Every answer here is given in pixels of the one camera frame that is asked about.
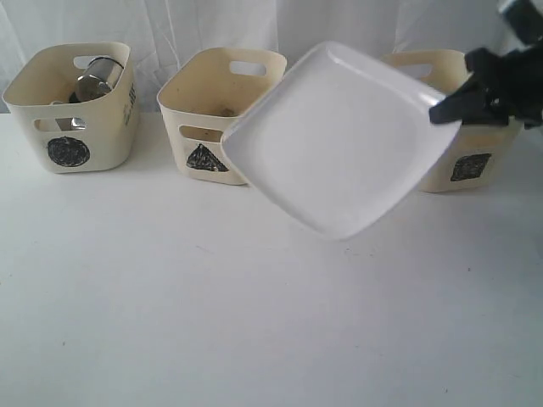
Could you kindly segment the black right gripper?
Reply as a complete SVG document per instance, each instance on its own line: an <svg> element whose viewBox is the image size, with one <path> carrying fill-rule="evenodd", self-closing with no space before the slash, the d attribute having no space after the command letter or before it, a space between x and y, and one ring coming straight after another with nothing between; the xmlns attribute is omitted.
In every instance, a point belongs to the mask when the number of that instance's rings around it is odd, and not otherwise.
<svg viewBox="0 0 543 407"><path fill-rule="evenodd" d="M471 74L429 109L434 125L507 125L511 118L527 128L542 125L542 10L532 1L500 1L497 11L521 46L502 55L485 47L465 55Z"/></svg>

